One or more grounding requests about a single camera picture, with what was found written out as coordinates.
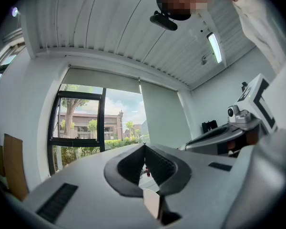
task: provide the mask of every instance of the black window frame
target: black window frame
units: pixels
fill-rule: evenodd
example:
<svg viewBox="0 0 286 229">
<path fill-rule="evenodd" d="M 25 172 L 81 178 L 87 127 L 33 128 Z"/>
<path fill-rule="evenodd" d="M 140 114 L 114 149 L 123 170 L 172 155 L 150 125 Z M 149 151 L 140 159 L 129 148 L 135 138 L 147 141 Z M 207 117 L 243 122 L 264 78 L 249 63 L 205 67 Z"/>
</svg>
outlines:
<svg viewBox="0 0 286 229">
<path fill-rule="evenodd" d="M 99 101 L 99 108 L 98 108 L 98 114 L 97 114 L 97 139 L 52 137 L 54 126 L 55 126 L 56 112 L 58 110 L 59 103 L 62 98 L 77 98 L 77 99 Z M 57 92 L 54 103 L 53 103 L 53 107 L 51 110 L 51 115 L 49 119 L 49 127 L 48 127 L 47 152 L 48 152 L 48 163 L 49 163 L 50 175 L 55 174 L 53 145 L 66 146 L 66 147 L 100 147 L 100 152 L 105 151 L 105 138 L 104 138 L 105 98 L 106 98 L 106 88 L 103 88 L 102 94 L 70 92 L 70 91 L 58 91 Z"/>
</svg>

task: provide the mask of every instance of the ceiling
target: ceiling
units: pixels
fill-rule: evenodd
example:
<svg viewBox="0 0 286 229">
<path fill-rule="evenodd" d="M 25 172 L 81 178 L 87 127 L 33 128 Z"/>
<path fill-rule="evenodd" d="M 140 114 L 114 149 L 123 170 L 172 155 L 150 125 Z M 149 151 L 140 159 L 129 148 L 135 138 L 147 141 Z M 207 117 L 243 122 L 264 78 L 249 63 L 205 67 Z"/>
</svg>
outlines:
<svg viewBox="0 0 286 229">
<path fill-rule="evenodd" d="M 115 53 L 166 73 L 193 89 L 241 58 L 254 45 L 244 36 L 230 0 L 213 0 L 210 21 L 199 13 L 166 31 L 149 21 L 155 0 L 35 0 L 39 47 L 77 47 Z M 226 65 L 206 38 L 215 32 Z M 206 56 L 207 63 L 201 64 Z"/>
</svg>

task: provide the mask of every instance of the roller blind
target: roller blind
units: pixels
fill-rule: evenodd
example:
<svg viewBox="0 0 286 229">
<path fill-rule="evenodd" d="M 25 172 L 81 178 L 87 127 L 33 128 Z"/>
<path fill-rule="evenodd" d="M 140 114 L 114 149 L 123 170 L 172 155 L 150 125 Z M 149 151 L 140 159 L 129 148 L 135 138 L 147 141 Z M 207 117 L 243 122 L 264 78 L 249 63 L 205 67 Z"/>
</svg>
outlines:
<svg viewBox="0 0 286 229">
<path fill-rule="evenodd" d="M 140 93 L 139 82 L 136 79 L 93 70 L 70 68 L 62 83 Z"/>
<path fill-rule="evenodd" d="M 178 148 L 190 141 L 177 92 L 142 81 L 141 88 L 151 143 Z"/>
</svg>

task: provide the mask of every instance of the wooden panel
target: wooden panel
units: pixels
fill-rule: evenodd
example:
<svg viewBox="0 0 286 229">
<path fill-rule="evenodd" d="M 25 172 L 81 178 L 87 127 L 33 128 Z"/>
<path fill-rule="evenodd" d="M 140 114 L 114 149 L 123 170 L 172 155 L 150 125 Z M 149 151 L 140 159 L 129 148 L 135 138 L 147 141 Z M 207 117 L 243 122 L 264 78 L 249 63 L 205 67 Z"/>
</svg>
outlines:
<svg viewBox="0 0 286 229">
<path fill-rule="evenodd" d="M 3 147 L 0 146 L 0 175 L 5 177 L 5 170 L 4 170 L 4 164 L 3 164 Z"/>
<path fill-rule="evenodd" d="M 28 188 L 25 181 L 22 161 L 22 140 L 4 134 L 3 160 L 5 176 L 11 193 L 23 201 Z"/>
</svg>

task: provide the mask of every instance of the person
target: person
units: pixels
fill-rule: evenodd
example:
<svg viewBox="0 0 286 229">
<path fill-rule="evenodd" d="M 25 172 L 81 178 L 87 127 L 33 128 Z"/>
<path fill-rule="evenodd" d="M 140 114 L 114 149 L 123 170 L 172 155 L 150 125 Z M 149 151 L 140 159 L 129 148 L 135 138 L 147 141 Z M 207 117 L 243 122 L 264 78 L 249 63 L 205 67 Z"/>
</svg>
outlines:
<svg viewBox="0 0 286 229">
<path fill-rule="evenodd" d="M 157 0 L 164 14 L 188 16 L 206 9 L 210 0 Z M 232 0 L 244 34 L 265 55 L 275 73 L 286 62 L 286 31 L 281 18 L 266 0 Z"/>
</svg>

